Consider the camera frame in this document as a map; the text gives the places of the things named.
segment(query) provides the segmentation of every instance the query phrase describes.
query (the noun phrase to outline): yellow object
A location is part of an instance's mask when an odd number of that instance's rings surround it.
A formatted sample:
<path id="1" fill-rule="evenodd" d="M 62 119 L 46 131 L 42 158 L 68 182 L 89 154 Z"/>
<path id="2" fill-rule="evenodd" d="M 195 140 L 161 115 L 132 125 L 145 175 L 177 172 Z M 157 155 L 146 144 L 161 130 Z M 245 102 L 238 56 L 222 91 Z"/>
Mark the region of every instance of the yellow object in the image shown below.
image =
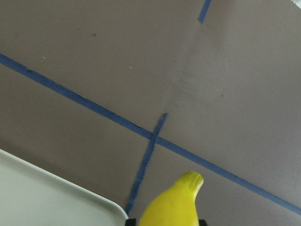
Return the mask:
<path id="1" fill-rule="evenodd" d="M 196 172 L 182 174 L 171 188 L 150 203 L 139 226 L 198 226 L 195 199 L 203 182 Z"/>

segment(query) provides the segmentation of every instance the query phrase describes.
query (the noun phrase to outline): yellow banana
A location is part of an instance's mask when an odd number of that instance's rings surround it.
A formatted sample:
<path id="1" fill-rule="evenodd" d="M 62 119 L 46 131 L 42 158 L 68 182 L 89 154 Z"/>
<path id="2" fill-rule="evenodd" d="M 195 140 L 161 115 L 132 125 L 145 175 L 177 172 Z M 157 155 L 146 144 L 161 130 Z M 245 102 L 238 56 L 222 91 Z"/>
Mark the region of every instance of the yellow banana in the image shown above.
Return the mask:
<path id="1" fill-rule="evenodd" d="M 139 226 L 198 226 L 195 199 L 203 182 L 196 172 L 182 174 L 149 204 Z"/>

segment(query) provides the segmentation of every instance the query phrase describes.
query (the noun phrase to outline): blue tape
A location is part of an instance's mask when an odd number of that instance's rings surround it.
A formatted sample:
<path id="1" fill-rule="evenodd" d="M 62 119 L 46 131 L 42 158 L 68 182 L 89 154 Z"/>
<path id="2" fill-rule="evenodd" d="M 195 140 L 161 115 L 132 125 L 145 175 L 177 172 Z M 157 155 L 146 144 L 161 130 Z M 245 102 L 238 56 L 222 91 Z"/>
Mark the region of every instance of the blue tape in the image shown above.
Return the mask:
<path id="1" fill-rule="evenodd" d="M 209 9 L 209 6 L 210 6 L 210 3 L 211 3 L 211 0 L 205 0 L 204 2 L 204 5 L 202 7 L 202 10 L 201 10 L 201 13 L 199 14 L 198 16 L 198 21 L 202 24 L 205 20 L 205 17 L 206 17 L 206 14 L 207 14 L 207 11 Z"/>
<path id="2" fill-rule="evenodd" d="M 41 74 L 38 74 L 34 71 L 31 71 L 31 70 L 28 70 L 25 66 L 21 65 L 20 63 L 8 58 L 7 56 L 3 55 L 0 53 L 0 63 L 5 65 L 6 67 L 16 71 L 16 72 L 19 72 L 21 73 L 22 75 L 40 83 L 41 85 L 43 86 L 46 86 L 50 89 L 52 89 L 53 91 L 69 98 L 70 100 L 73 100 L 75 101 L 76 103 L 79 103 L 80 105 L 83 105 L 84 107 L 112 120 L 113 122 L 116 122 L 126 128 L 128 128 L 129 130 L 141 135 L 142 137 L 145 137 L 149 140 L 151 139 L 155 139 L 155 143 L 183 156 L 184 158 L 187 158 L 205 168 L 207 168 L 208 170 L 211 170 L 217 174 L 219 174 L 220 176 L 224 177 L 224 178 L 227 178 L 259 195 L 261 195 L 262 197 L 264 198 L 267 198 L 269 200 L 271 200 L 272 202 L 275 202 L 277 204 L 279 204 L 280 206 L 288 209 L 288 210 L 291 210 L 292 212 L 295 212 L 299 215 L 301 215 L 301 208 L 273 195 L 272 193 L 269 193 L 268 191 L 266 190 L 263 190 L 262 188 L 246 181 L 246 180 L 243 180 L 242 178 L 222 169 L 221 167 L 218 167 L 214 164 L 212 164 L 211 162 L 171 143 L 170 141 L 167 141 L 161 137 L 158 137 L 158 136 L 155 136 L 156 134 L 156 129 L 155 129 L 155 132 L 154 134 L 152 134 L 151 132 L 147 131 L 146 129 L 143 129 L 135 124 L 133 124 L 132 122 L 130 122 L 129 120 L 105 109 L 104 107 L 90 101 L 90 100 L 87 100 L 87 99 L 84 99 L 82 98 L 80 95 L 76 94 L 75 92 L 59 85 L 59 84 L 56 84 L 54 81 L 44 77 L 43 75 Z M 145 154 L 148 153 L 148 156 L 146 157 L 146 165 L 147 163 L 149 162 L 149 158 L 151 157 L 151 153 L 152 151 L 147 151 Z"/>
<path id="3" fill-rule="evenodd" d="M 91 100 L 85 99 L 78 95 L 77 93 L 67 89 L 64 86 L 61 86 L 54 81 L 50 80 L 49 78 L 46 78 L 45 76 L 31 71 L 27 69 L 27 67 L 23 66 L 22 64 L 8 58 L 7 56 L 0 53 L 0 63 L 5 65 L 6 67 L 9 67 L 10 69 L 19 72 L 20 74 L 26 76 L 27 78 L 30 78 L 39 84 L 48 87 L 49 89 L 52 89 L 53 91 L 69 98 L 70 100 L 73 100 L 74 102 L 92 110 L 93 112 L 100 114 L 113 122 L 116 122 L 129 130 L 147 138 L 151 139 L 152 133 L 147 131 L 144 128 L 141 128 L 134 123 L 130 122 L 129 120 L 115 114 L 114 112 L 109 111 L 108 109 L 94 103 Z"/>
<path id="4" fill-rule="evenodd" d="M 167 149 L 183 156 L 184 158 L 187 158 L 187 159 L 189 159 L 189 160 L 191 160 L 191 161 L 207 168 L 208 170 L 211 170 L 211 171 L 217 173 L 218 175 L 233 181 L 236 184 L 239 184 L 242 187 L 245 187 L 245 188 L 251 190 L 252 192 L 255 192 L 255 193 L 261 195 L 262 197 L 264 197 L 266 199 L 269 199 L 272 202 L 275 202 L 275 203 L 279 204 L 280 206 L 282 206 L 284 208 L 287 208 L 287 209 L 301 215 L 301 209 L 299 207 L 297 207 L 297 206 L 295 206 L 295 205 L 293 205 L 293 204 L 291 204 L 291 203 L 289 203 L 289 202 L 273 195 L 272 193 L 270 193 L 270 192 L 268 192 L 268 191 L 266 191 L 266 190 L 264 190 L 264 189 L 262 189 L 262 188 L 260 188 L 256 185 L 254 185 L 254 184 L 252 184 L 252 183 L 250 183 L 250 182 L 248 182 L 248 181 L 246 181 L 246 180 L 244 180 L 244 179 L 242 179 L 242 178 L 226 171 L 225 169 L 223 169 L 221 167 L 218 167 L 218 166 L 214 165 L 213 163 L 211 163 L 211 162 L 209 162 L 209 161 L 207 161 L 207 160 L 205 160 L 205 159 L 203 159 L 203 158 L 201 158 L 201 157 L 199 157 L 199 156 L 197 156 L 197 155 L 195 155 L 195 154 L 193 154 L 193 153 L 191 153 L 191 152 L 189 152 L 189 151 L 187 151 L 187 150 L 185 150 L 185 149 L 183 149 L 183 148 L 181 148 L 181 147 L 179 147 L 179 146 L 177 146 L 173 143 L 171 143 L 170 141 L 159 137 L 157 143 L 159 145 L 161 145 L 161 146 L 163 146 L 163 147 L 165 147 L 165 148 L 167 148 Z"/>
<path id="5" fill-rule="evenodd" d="M 132 189 L 131 189 L 131 192 L 130 192 L 130 196 L 128 198 L 126 208 L 125 208 L 125 211 L 126 211 L 128 216 L 131 214 L 131 212 L 133 210 L 133 207 L 134 207 L 134 204 L 135 204 L 138 192 L 139 192 L 140 185 L 141 185 L 141 183 L 143 181 L 143 178 L 144 178 L 144 175 L 145 175 L 146 168 L 147 168 L 147 166 L 148 166 L 148 164 L 151 160 L 152 153 L 155 149 L 155 144 L 157 142 L 159 133 L 160 133 L 160 131 L 161 131 L 163 125 L 164 125 L 166 117 L 167 117 L 167 114 L 164 114 L 160 118 L 160 120 L 159 120 L 159 122 L 158 122 L 158 124 L 155 128 L 154 134 L 151 137 L 150 142 L 147 146 L 147 149 L 146 149 L 146 152 L 145 152 L 144 157 L 142 159 L 140 168 L 137 172 L 137 175 L 136 175 L 135 181 L 133 183 L 133 186 L 132 186 Z"/>

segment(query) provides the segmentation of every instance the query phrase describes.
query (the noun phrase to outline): white tray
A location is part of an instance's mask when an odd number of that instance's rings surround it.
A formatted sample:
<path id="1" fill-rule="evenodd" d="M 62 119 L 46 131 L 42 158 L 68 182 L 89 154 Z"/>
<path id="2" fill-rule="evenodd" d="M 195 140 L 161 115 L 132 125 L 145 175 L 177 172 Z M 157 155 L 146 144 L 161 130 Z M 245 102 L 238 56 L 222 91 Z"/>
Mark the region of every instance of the white tray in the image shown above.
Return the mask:
<path id="1" fill-rule="evenodd" d="M 124 226 L 114 202 L 0 149 L 0 225 Z"/>

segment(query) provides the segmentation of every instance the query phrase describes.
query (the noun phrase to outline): blue tape strip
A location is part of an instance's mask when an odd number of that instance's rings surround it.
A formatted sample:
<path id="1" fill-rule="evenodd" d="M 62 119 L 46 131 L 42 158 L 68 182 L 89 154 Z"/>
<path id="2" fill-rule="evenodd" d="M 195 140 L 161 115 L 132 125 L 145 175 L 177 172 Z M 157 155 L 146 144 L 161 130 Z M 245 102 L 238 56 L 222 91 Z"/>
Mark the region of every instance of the blue tape strip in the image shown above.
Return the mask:
<path id="1" fill-rule="evenodd" d="M 173 143 L 171 143 L 170 141 L 159 137 L 157 143 L 159 145 L 161 145 L 161 146 L 163 146 L 163 147 L 165 147 L 165 148 L 167 148 L 167 149 L 183 156 L 184 158 L 187 158 L 187 159 L 189 159 L 189 160 L 191 160 L 191 161 L 207 168 L 208 170 L 211 170 L 211 171 L 219 174 L 220 176 L 233 181 L 236 184 L 239 184 L 242 187 L 245 187 L 245 188 L 251 190 L 252 192 L 255 192 L 255 193 L 261 195 L 262 197 L 267 198 L 267 199 L 279 204 L 280 206 L 282 206 L 284 208 L 287 208 L 287 209 L 301 215 L 301 209 L 299 207 L 297 207 L 297 206 L 295 206 L 295 205 L 293 205 L 293 204 L 291 204 L 291 203 L 289 203 L 289 202 L 273 195 L 272 193 L 270 193 L 270 192 L 268 192 L 268 191 L 266 191 L 266 190 L 264 190 L 264 189 L 262 189 L 262 188 L 260 188 L 256 185 L 254 185 L 254 184 L 252 184 L 252 183 L 250 183 L 250 182 L 248 182 L 248 181 L 246 181 L 246 180 L 244 180 L 244 179 L 242 179 L 242 178 L 240 178 L 240 177 L 224 170 L 221 167 L 218 167 L 218 166 L 214 165 L 213 163 L 211 163 L 211 162 L 209 162 L 209 161 L 207 161 L 207 160 L 205 160 L 205 159 L 203 159 L 203 158 L 201 158 L 201 157 L 199 157 L 199 156 L 197 156 L 197 155 L 195 155 L 195 154 L 193 154 L 193 153 L 191 153 L 191 152 L 189 152 L 189 151 L 187 151 L 187 150 L 185 150 L 185 149 L 183 149 L 183 148 L 181 148 L 181 147 L 179 147 L 179 146 L 177 146 Z"/>
<path id="2" fill-rule="evenodd" d="M 104 107 L 99 106 L 98 104 L 96 104 L 90 100 L 82 98 L 80 95 L 74 93 L 73 91 L 71 91 L 59 84 L 56 84 L 54 81 L 52 81 L 34 71 L 28 70 L 25 66 L 8 58 L 7 56 L 5 56 L 3 54 L 0 54 L 0 63 L 7 66 L 8 68 L 11 68 L 12 70 L 14 70 L 16 72 L 21 73 L 22 75 L 24 75 L 32 80 L 40 83 L 41 85 L 44 85 L 44 86 L 52 89 L 53 91 L 69 98 L 70 100 L 73 100 L 73 101 L 79 103 L 80 105 L 83 105 L 84 107 L 86 107 L 86 108 L 88 108 L 116 123 L 119 123 L 120 125 L 128 128 L 129 130 L 131 130 L 149 140 L 151 140 L 153 137 L 156 137 L 151 132 L 147 131 L 146 129 L 138 127 L 137 125 L 133 124 L 129 120 L 122 118 L 121 116 L 105 109 Z M 224 178 L 227 178 L 227 179 L 261 195 L 264 198 L 267 198 L 267 199 L 279 204 L 280 206 L 282 206 L 286 209 L 291 210 L 292 212 L 295 212 L 295 213 L 301 215 L 301 208 L 263 190 L 262 188 L 259 188 L 258 186 L 254 185 L 246 180 L 243 180 L 242 178 L 210 163 L 209 161 L 171 143 L 170 141 L 167 141 L 161 137 L 158 137 L 157 144 L 219 174 L 220 176 L 222 176 Z"/>
<path id="3" fill-rule="evenodd" d="M 130 196 L 128 198 L 128 201 L 127 201 L 127 204 L 126 204 L 126 208 L 125 208 L 125 211 L 127 213 L 127 215 L 129 216 L 133 210 L 133 207 L 134 207 L 134 204 L 135 204 L 135 201 L 136 201 L 136 197 L 138 195 L 138 192 L 139 192 L 139 188 L 140 188 L 140 185 L 143 181 L 143 178 L 144 178 L 144 175 L 145 175 L 145 170 L 151 160 L 151 155 L 155 149 L 155 144 L 157 142 L 157 139 L 158 139 L 158 136 L 159 136 L 159 133 L 164 125 L 164 122 L 165 122 L 165 119 L 167 117 L 167 114 L 164 114 L 161 119 L 159 120 L 156 128 L 155 128 L 155 131 L 154 131 L 154 134 L 152 136 L 152 138 L 150 139 L 150 142 L 147 146 L 147 149 L 146 149 L 146 152 L 144 154 L 144 157 L 142 159 L 142 162 L 141 162 L 141 165 L 140 165 L 140 168 L 137 172 L 137 175 L 136 175 L 136 179 L 133 183 L 133 186 L 132 186 L 132 189 L 131 189 L 131 192 L 130 192 Z"/>
<path id="4" fill-rule="evenodd" d="M 198 21 L 202 24 L 205 20 L 205 17 L 206 17 L 206 14 L 207 14 L 207 11 L 209 9 L 209 6 L 210 6 L 210 3 L 211 3 L 211 0 L 205 0 L 204 2 L 204 5 L 202 7 L 202 10 L 201 10 L 201 13 L 199 14 L 198 16 Z"/>
<path id="5" fill-rule="evenodd" d="M 135 125 L 134 123 L 130 122 L 129 120 L 115 114 L 114 112 L 109 111 L 108 109 L 94 103 L 91 100 L 81 97 L 77 93 L 67 89 L 64 86 L 61 86 L 61 85 L 55 83 L 54 81 L 50 80 L 49 78 L 46 78 L 45 76 L 43 76 L 37 72 L 27 69 L 27 67 L 8 58 L 7 56 L 5 56 L 1 53 L 0 53 L 0 63 L 5 65 L 6 67 L 9 67 L 10 69 L 12 69 L 16 72 L 21 73 L 22 75 L 24 75 L 26 77 L 38 82 L 41 85 L 52 89 L 53 91 L 69 98 L 70 100 L 73 100 L 74 102 L 92 110 L 93 112 L 98 113 L 98 114 L 112 120 L 113 122 L 116 122 L 147 139 L 151 139 L 152 133 L 147 131 L 146 129 Z"/>

